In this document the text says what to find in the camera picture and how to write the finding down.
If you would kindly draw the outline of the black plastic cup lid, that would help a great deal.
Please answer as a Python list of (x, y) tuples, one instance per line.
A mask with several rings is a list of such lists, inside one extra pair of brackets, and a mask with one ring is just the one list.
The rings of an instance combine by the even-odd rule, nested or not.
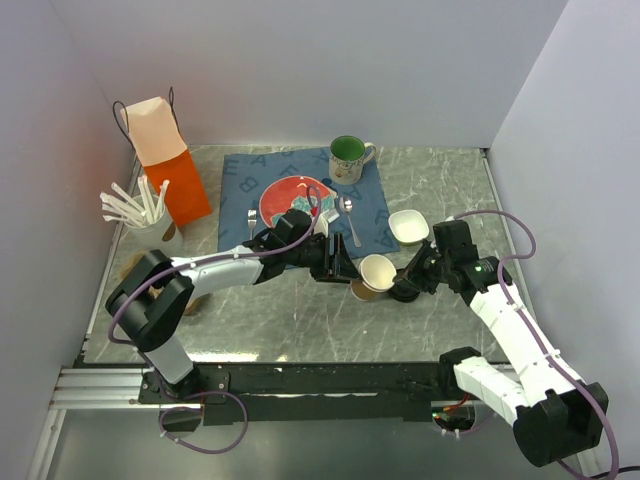
[(410, 282), (400, 280), (389, 289), (388, 295), (401, 303), (411, 303), (415, 301), (421, 294), (421, 291), (417, 289)]

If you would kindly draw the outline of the brown paper coffee cup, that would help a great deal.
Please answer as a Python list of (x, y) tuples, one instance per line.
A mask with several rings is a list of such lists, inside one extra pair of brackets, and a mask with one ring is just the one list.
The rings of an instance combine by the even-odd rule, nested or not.
[(397, 270), (385, 256), (371, 254), (361, 260), (359, 272), (363, 283), (372, 291), (386, 292), (394, 286)]

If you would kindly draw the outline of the orange paper bag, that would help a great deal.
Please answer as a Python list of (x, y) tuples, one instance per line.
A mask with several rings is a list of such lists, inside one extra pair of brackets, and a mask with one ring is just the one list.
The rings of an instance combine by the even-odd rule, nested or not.
[(166, 96), (135, 104), (112, 103), (112, 115), (133, 148), (153, 188), (168, 187), (164, 203), (175, 224), (184, 227), (212, 213), (190, 150), (181, 134), (173, 89)]

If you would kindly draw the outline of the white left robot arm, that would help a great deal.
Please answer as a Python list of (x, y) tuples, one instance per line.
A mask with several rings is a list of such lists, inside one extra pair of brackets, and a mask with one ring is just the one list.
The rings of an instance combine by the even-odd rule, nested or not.
[(307, 213), (288, 210), (272, 228), (231, 250), (210, 256), (168, 257), (152, 250), (134, 265), (105, 303), (114, 327), (162, 379), (174, 401), (190, 400), (199, 372), (176, 336), (187, 307), (196, 299), (236, 286), (258, 285), (287, 268), (306, 268), (317, 282), (348, 284), (359, 279), (342, 234), (311, 230)]

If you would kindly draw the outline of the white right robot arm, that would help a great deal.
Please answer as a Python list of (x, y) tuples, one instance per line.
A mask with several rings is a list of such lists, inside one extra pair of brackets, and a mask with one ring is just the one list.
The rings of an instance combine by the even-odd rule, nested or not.
[(508, 423), (524, 457), (534, 466), (560, 462), (599, 445), (608, 396), (587, 384), (562, 359), (522, 301), (504, 263), (481, 257), (462, 219), (438, 223), (401, 269), (395, 287), (404, 293), (436, 292), (446, 285), (488, 328), (515, 371), (508, 377), (472, 347), (440, 356), (436, 385), (446, 397), (468, 393)]

